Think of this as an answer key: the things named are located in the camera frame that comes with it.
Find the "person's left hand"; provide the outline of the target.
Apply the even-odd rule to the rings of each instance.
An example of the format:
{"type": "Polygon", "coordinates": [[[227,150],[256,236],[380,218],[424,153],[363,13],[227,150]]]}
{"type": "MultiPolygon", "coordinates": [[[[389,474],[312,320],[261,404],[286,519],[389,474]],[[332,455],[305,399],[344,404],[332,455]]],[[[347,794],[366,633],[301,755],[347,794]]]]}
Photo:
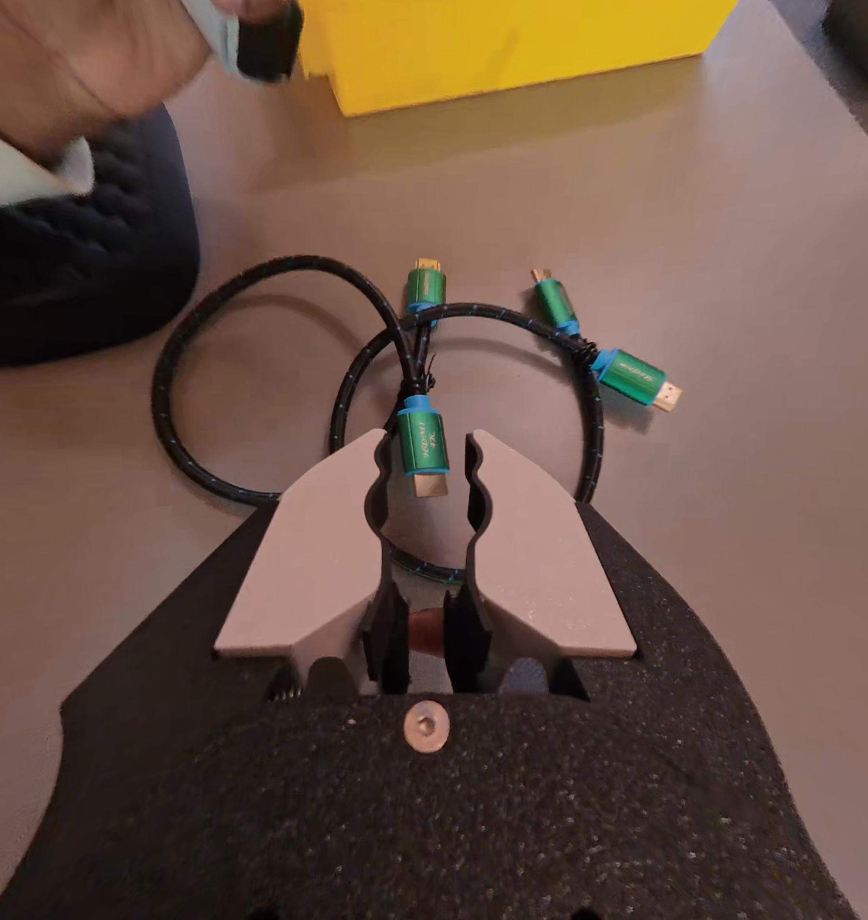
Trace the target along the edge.
{"type": "Polygon", "coordinates": [[[50,166],[198,75],[210,45],[177,1],[0,1],[0,139],[50,166]]]}

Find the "grey desk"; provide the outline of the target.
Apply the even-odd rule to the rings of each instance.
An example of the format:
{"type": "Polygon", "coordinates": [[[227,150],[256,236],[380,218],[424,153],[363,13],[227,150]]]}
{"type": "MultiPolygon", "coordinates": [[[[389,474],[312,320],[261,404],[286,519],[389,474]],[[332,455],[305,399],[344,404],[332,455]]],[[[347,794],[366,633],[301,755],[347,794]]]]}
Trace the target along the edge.
{"type": "MultiPolygon", "coordinates": [[[[727,652],[868,918],[868,136],[781,14],[739,3],[700,59],[356,120],[218,66],[168,109],[197,296],[309,253],[397,298],[428,257],[451,297],[520,308],[541,267],[683,388],[610,397],[596,508],[727,652]]],[[[0,893],[60,703],[247,515],[155,441],[166,335],[0,370],[0,893]]]]}

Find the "yellow plastic bin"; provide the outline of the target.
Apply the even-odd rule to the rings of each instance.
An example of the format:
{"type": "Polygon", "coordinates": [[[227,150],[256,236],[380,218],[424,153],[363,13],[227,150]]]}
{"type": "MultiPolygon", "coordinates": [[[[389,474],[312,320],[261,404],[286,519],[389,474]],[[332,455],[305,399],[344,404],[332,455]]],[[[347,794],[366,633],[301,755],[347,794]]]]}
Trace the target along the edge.
{"type": "Polygon", "coordinates": [[[703,54],[736,1],[302,1],[303,74],[346,117],[703,54]]]}

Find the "person's left forearm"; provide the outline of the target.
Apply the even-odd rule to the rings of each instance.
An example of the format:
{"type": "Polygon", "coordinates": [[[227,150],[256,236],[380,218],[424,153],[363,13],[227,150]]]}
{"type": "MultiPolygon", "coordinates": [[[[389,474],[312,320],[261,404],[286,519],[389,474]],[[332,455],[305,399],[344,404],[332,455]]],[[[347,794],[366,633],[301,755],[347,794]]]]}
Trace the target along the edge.
{"type": "Polygon", "coordinates": [[[0,139],[0,209],[33,201],[83,196],[95,188],[95,164],[83,137],[69,144],[56,166],[37,164],[0,139]]]}

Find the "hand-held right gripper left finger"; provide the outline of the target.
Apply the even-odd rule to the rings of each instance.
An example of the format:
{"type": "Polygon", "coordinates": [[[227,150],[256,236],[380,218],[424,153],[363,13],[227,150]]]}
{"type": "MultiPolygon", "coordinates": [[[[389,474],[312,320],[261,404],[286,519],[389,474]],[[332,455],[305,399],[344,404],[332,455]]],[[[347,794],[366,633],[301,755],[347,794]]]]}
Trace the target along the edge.
{"type": "Polygon", "coordinates": [[[315,661],[344,663],[357,688],[410,684],[407,605],[382,526],[391,439],[374,429],[313,466],[281,496],[213,649],[282,658],[308,682],[315,661]]]}

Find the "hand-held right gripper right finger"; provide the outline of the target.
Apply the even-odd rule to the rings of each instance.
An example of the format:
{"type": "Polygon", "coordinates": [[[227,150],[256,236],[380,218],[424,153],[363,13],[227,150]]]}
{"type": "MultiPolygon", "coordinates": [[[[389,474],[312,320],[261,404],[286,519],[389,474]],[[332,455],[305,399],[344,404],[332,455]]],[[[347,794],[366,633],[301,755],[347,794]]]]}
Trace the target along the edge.
{"type": "Polygon", "coordinates": [[[587,694],[575,662],[628,661],[637,643],[581,514],[541,466],[484,430],[467,435],[463,585],[444,599],[457,694],[587,694]]]}

